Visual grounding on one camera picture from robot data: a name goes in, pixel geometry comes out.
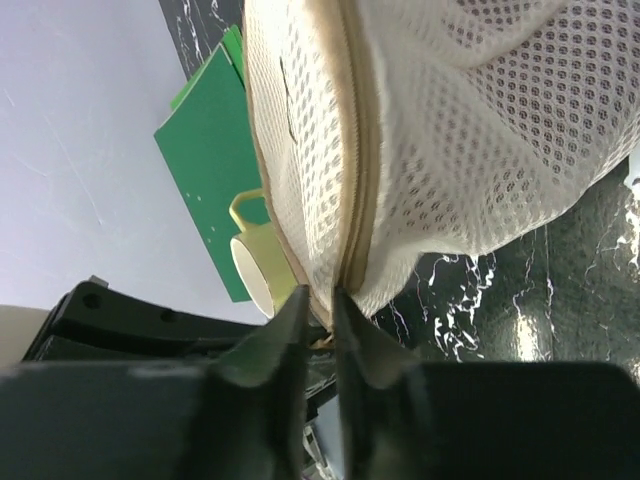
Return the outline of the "beige mesh laundry bag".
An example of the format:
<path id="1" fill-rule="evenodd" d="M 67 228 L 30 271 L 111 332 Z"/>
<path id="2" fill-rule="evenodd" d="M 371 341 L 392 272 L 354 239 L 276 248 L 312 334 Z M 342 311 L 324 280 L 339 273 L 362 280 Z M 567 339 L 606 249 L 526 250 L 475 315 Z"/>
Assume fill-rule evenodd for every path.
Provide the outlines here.
<path id="1" fill-rule="evenodd" d="M 480 256 L 639 142 L 635 1 L 248 1 L 249 123 L 316 318 L 376 313 L 425 253 Z"/>

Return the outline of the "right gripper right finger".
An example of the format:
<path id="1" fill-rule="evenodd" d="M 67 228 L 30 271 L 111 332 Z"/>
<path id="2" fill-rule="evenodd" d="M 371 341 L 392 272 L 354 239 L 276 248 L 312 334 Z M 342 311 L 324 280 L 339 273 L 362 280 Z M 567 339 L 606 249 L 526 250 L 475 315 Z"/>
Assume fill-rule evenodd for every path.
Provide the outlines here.
<path id="1" fill-rule="evenodd" d="M 336 290 L 349 479 L 635 479 L 639 388 L 596 362 L 429 362 Z"/>

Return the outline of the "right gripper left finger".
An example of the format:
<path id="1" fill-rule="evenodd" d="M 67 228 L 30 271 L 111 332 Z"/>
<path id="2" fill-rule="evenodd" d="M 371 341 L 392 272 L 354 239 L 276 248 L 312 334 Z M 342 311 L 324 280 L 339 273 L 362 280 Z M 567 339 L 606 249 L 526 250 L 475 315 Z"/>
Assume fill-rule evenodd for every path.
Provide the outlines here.
<path id="1" fill-rule="evenodd" d="M 297 479 L 309 293 L 214 361 L 22 361 L 41 309 L 1 309 L 5 479 Z"/>

